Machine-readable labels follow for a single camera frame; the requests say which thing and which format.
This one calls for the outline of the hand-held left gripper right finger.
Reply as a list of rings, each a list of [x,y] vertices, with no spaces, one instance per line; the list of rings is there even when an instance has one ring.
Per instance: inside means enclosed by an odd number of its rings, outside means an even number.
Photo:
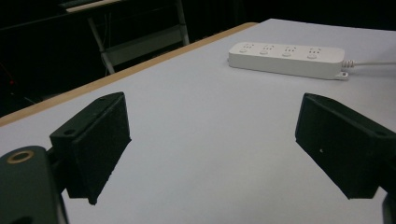
[[[396,198],[396,133],[325,96],[306,93],[297,144],[348,199],[379,188]]]

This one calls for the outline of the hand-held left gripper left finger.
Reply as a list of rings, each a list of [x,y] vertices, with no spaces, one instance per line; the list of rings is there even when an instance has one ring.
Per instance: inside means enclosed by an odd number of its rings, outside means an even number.
[[[131,142],[125,94],[115,92],[94,100],[49,138],[49,162],[58,189],[97,204]]]

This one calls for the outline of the white power strip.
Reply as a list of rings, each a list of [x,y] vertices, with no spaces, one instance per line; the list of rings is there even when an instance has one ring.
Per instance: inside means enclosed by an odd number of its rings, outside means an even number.
[[[241,42],[229,50],[231,67],[328,80],[347,80],[339,48]]]

